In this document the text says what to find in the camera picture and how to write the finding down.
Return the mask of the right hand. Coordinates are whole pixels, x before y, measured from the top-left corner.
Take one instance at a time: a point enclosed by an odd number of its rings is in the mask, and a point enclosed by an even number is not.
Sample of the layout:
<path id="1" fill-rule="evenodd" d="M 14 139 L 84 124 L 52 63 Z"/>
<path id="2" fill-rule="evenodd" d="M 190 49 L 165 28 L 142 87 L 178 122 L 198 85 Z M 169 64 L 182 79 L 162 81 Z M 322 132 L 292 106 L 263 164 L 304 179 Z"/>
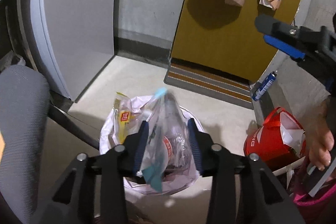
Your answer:
<path id="1" fill-rule="evenodd" d="M 328 103 L 329 98 L 326 98 L 317 109 L 314 131 L 306 137 L 308 158 L 320 171 L 331 164 L 330 151 L 334 147 L 334 137 L 326 122 Z"/>

